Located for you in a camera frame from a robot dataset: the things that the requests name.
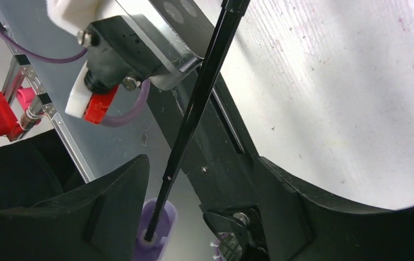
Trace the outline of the lilac folding umbrella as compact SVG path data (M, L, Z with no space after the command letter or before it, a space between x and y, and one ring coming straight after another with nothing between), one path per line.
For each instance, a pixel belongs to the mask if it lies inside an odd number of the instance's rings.
M172 190L181 165L186 157L187 148L202 118L204 109L218 78L234 35L250 1L223 1L200 73L193 88L180 129L167 161L162 178L162 185L155 201L154 210L143 238L138 238L135 245L142 249L153 250L162 237L154 238L168 196Z

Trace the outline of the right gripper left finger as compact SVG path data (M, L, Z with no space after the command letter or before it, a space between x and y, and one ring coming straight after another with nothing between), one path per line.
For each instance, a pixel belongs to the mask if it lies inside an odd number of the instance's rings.
M62 195L0 210L0 260L131 260L149 171L141 154Z

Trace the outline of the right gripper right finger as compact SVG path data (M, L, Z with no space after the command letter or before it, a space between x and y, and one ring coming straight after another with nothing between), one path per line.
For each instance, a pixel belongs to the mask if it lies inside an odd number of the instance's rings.
M264 157L253 174L271 260L414 260L414 207L354 202Z

